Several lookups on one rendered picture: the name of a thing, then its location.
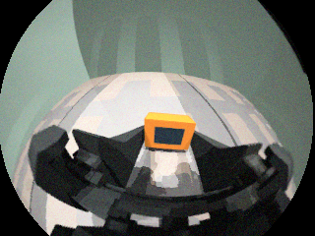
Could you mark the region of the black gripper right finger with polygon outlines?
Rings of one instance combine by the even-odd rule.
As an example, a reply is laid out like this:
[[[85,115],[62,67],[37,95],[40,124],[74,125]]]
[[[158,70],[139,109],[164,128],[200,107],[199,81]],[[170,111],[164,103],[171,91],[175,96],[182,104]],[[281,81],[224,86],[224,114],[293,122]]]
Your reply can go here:
[[[249,145],[230,147],[194,130],[190,148],[196,158],[204,193],[217,190],[217,184],[232,172],[241,158],[259,152],[262,145],[263,143],[259,142],[253,145],[249,143]]]

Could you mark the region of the orange block with dark blue square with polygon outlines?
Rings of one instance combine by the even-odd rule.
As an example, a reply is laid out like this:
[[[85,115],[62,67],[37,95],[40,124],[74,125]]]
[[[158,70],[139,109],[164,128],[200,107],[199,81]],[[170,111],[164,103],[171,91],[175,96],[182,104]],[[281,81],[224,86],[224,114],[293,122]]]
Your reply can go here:
[[[196,122],[189,115],[149,113],[145,118],[145,147],[188,149]]]

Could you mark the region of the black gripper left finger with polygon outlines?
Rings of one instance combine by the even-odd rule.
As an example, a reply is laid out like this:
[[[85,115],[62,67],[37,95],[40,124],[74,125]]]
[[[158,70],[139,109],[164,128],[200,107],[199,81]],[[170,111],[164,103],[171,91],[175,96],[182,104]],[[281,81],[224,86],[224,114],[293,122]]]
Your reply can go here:
[[[105,160],[114,180],[118,182],[118,188],[125,189],[145,141],[145,126],[109,139],[80,129],[72,130],[71,134],[74,134],[75,143],[79,148]]]

